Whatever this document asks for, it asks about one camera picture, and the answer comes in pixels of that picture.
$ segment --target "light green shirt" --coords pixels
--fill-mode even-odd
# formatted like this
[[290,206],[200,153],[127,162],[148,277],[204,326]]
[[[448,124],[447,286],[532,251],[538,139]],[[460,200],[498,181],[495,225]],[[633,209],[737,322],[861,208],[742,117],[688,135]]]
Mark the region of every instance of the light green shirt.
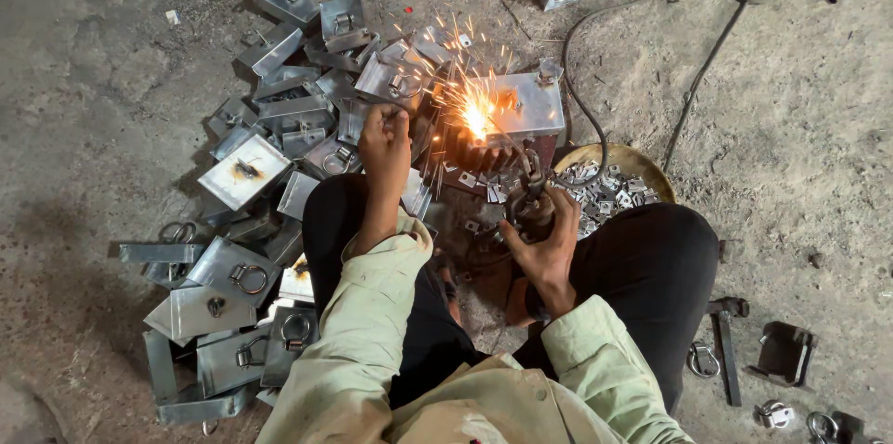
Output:
[[320,340],[292,365],[258,443],[692,442],[667,416],[645,359],[598,296],[542,333],[559,382],[500,354],[462,364],[391,411],[387,391],[403,359],[415,276],[432,247],[424,225],[401,210],[394,237],[347,259],[320,318]]

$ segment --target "shirt sleeve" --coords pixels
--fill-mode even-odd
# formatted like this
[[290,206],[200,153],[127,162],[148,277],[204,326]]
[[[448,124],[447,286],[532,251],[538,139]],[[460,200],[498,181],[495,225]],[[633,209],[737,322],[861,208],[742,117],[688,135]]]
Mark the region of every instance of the shirt sleeve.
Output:
[[320,340],[291,366],[256,442],[381,442],[391,422],[387,391],[403,360],[415,277],[432,248],[421,221],[400,209],[394,237],[344,263],[320,317]]
[[651,369],[601,298],[559,317],[542,339],[559,382],[630,444],[693,442],[666,414]]

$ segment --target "welder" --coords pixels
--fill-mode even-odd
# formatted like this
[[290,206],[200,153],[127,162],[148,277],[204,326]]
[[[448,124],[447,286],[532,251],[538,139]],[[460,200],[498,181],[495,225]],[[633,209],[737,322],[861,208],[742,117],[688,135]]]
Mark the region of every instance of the welder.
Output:
[[508,222],[499,229],[524,273],[508,323],[548,324],[511,355],[486,354],[453,318],[430,233],[399,205],[408,122],[371,108],[365,174],[326,179],[307,200],[320,341],[292,365],[257,441],[691,442],[672,414],[716,273],[704,218],[643,205],[577,242],[580,206],[545,187],[547,239],[528,245]]

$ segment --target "black pants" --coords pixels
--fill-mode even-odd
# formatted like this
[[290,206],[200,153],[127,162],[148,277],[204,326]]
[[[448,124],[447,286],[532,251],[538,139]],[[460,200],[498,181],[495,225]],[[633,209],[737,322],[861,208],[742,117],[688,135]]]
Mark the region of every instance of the black pants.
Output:
[[[363,175],[343,174],[324,180],[307,199],[304,243],[318,314],[338,286],[341,252],[359,231],[368,191]],[[704,218],[670,204],[625,211],[581,240],[574,252],[571,283],[578,300],[597,294],[611,305],[648,361],[670,413],[682,391],[688,346],[710,298],[718,253],[719,242]],[[474,365],[486,357],[450,316],[438,278],[424,268],[416,278],[391,407],[436,387],[462,362]],[[539,314],[542,300],[532,286],[528,292],[529,312]],[[514,357],[554,379],[539,337]]]

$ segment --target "dusty floor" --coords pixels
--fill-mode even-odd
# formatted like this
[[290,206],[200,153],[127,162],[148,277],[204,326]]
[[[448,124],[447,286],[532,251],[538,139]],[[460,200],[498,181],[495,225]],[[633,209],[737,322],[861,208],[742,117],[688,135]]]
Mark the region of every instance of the dusty floor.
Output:
[[[531,0],[508,1],[534,39],[563,38],[586,11],[615,3],[582,0],[542,13]],[[433,23],[432,6],[451,10],[444,2],[507,44],[515,70],[560,53],[558,43],[516,35],[497,0],[366,0],[386,39],[397,34],[392,22]],[[197,425],[154,421],[140,332],[163,291],[108,254],[119,241],[150,239],[162,223],[195,214],[195,177],[210,164],[201,122],[227,96],[249,93],[230,62],[254,27],[269,27],[235,4],[0,0],[4,441],[29,442],[29,431],[69,442],[199,438]],[[578,39],[581,95],[610,140],[663,156],[683,93],[734,7],[654,2],[599,20]],[[172,9],[180,26],[164,18]],[[822,341],[810,371],[814,393],[742,373],[744,407],[733,409],[718,379],[686,373],[678,416],[697,441],[804,442],[802,416],[834,408],[893,438],[893,298],[881,294],[893,290],[891,24],[893,0],[753,7],[699,93],[672,179],[722,239],[741,240],[713,292],[752,305],[732,326],[740,367],[757,359],[771,320],[807,327]],[[497,50],[487,54],[495,59]],[[572,140],[592,142],[571,111]],[[824,255],[819,269],[807,260],[815,253]],[[492,278],[463,291],[466,323],[484,351],[511,351],[524,337],[502,331],[498,286]],[[709,339],[707,322],[700,338]],[[753,407],[769,398],[793,404],[801,419],[783,431],[759,428]],[[50,413],[57,427],[30,426]],[[254,404],[208,440],[252,441],[268,413]]]

